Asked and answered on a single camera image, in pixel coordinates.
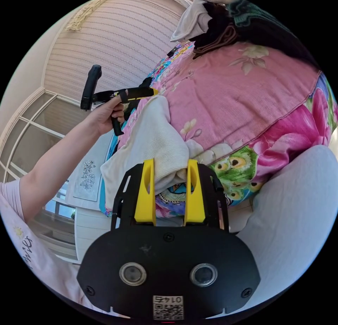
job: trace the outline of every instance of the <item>window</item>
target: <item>window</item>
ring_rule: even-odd
[[[72,219],[72,215],[73,214],[75,215],[75,207],[62,204],[58,201],[55,201],[54,199],[49,201],[44,208],[46,211],[49,211],[55,215],[60,215],[66,218]]]
[[[32,119],[33,115],[41,108],[43,105],[45,105],[53,95],[43,93],[41,96],[39,96],[22,114],[22,117],[25,119]]]
[[[56,98],[38,115],[34,122],[66,135],[87,116],[88,113],[82,112],[78,106]]]
[[[18,120],[17,123],[15,124],[15,126],[13,127],[12,131],[10,132],[6,143],[4,145],[4,148],[1,152],[0,155],[0,161],[7,166],[7,162],[8,159],[10,157],[10,154],[12,152],[12,149],[15,145],[15,143],[17,142],[17,139],[19,138],[20,134],[22,133],[22,131],[25,129],[27,123],[25,121],[22,120]]]
[[[4,181],[4,177],[5,177],[5,168],[3,168],[3,166],[0,164],[0,182]]]
[[[15,181],[16,179],[11,175],[11,174],[9,174],[9,173],[7,173],[7,175],[6,175],[6,183],[7,182],[12,182],[12,181]]]
[[[37,97],[17,117],[0,149],[0,181],[14,181],[31,171],[39,158],[87,115],[81,112],[79,103],[58,94],[45,92]],[[67,188],[68,180],[29,227],[53,253],[77,261],[76,209],[66,204]]]
[[[11,162],[28,173],[39,158],[60,140],[59,137],[29,125],[19,140]]]

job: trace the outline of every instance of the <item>black background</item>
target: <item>black background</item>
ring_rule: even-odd
[[[16,67],[35,41],[61,17],[87,1],[89,0],[2,0],[1,98]],[[270,12],[299,37],[322,67],[337,96],[336,0],[249,1]],[[16,252],[2,221],[0,227],[2,316],[23,324],[74,321],[95,324],[93,320],[60,301],[40,283]],[[338,291],[337,269],[334,264],[337,254],[336,232],[335,223],[314,263],[286,293],[240,323],[305,323],[311,320],[323,324],[335,319]]]

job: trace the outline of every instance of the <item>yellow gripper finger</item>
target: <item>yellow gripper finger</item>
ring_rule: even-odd
[[[156,226],[154,159],[145,160],[143,163],[134,218],[137,223],[152,223]]]
[[[186,211],[184,225],[187,223],[203,223],[205,220],[204,204],[198,164],[196,160],[188,161]]]

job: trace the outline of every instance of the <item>camera lens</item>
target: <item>camera lens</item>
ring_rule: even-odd
[[[199,287],[211,285],[217,278],[217,269],[207,263],[196,265],[190,272],[190,280]]]
[[[138,263],[126,263],[120,268],[121,280],[130,286],[139,286],[147,278],[144,267]]]

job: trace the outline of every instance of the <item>screw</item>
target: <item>screw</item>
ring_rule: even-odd
[[[93,296],[95,294],[95,291],[91,286],[87,286],[86,291],[90,296]]]
[[[241,297],[242,298],[248,298],[251,296],[252,288],[248,287],[247,289],[243,290]]]
[[[163,239],[166,242],[172,242],[175,239],[175,236],[171,232],[167,232],[166,234],[164,234]]]

